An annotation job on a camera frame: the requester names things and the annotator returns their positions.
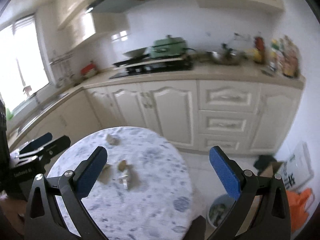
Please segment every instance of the gas stove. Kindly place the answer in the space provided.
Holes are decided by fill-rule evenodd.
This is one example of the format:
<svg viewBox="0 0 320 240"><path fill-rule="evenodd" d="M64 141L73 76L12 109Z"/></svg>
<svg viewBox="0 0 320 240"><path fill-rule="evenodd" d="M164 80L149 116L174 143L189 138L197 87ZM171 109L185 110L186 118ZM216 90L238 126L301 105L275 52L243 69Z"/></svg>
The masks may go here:
<svg viewBox="0 0 320 240"><path fill-rule="evenodd" d="M148 73L183 71L192 69L192 59L189 55L179 57L149 58L149 55L142 55L139 58L114 63L119 69L125 69L109 79L127 77Z"/></svg>

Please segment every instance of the green cooking pot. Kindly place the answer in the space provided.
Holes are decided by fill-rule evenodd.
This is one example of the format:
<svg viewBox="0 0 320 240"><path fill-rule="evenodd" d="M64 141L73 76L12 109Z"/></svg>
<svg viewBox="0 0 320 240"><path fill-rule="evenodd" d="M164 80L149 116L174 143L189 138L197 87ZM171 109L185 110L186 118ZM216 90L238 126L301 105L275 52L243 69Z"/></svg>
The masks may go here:
<svg viewBox="0 0 320 240"><path fill-rule="evenodd" d="M173 38L171 35L167 35L166 39L153 43L150 56L151 58L180 56L186 52L186 49L187 42L183 38Z"/></svg>

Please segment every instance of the backsplash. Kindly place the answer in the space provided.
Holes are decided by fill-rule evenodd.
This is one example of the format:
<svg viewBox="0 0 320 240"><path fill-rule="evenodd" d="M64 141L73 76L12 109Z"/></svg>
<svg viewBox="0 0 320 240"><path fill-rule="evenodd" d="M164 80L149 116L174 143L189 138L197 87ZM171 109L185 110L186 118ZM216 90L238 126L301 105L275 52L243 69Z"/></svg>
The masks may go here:
<svg viewBox="0 0 320 240"><path fill-rule="evenodd" d="M111 42L111 35L85 46L87 61L93 59L100 69L126 59L122 53L152 46L167 34L183 37L189 48L212 50L233 38L233 33L254 37L261 32L269 42L272 21L268 13L255 9L199 8L195 0L154 0L127 11L128 39ZM253 41L241 44L251 47Z"/></svg>

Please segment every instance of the drawer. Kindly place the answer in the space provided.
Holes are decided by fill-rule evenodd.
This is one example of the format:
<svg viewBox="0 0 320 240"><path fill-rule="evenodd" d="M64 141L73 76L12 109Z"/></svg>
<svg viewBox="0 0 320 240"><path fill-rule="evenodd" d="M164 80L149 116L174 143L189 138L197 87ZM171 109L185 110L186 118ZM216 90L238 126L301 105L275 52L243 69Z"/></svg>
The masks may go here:
<svg viewBox="0 0 320 240"><path fill-rule="evenodd" d="M236 81L200 80L200 109L253 112L260 84Z"/></svg>
<svg viewBox="0 0 320 240"><path fill-rule="evenodd" d="M219 146L227 154L243 154L244 138L199 134L199 151L209 152L213 146Z"/></svg>
<svg viewBox="0 0 320 240"><path fill-rule="evenodd" d="M215 135L246 136L253 114L223 111L199 111L199 132Z"/></svg>

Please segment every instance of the person's arm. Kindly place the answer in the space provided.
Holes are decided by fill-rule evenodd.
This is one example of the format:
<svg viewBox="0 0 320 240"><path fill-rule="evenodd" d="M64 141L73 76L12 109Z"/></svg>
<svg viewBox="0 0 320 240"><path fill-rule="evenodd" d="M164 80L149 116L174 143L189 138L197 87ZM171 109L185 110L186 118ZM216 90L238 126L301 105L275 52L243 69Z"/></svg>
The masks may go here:
<svg viewBox="0 0 320 240"><path fill-rule="evenodd" d="M12 199L6 193L0 195L0 235L7 239L22 239L24 222L20 215L26 212L27 202Z"/></svg>

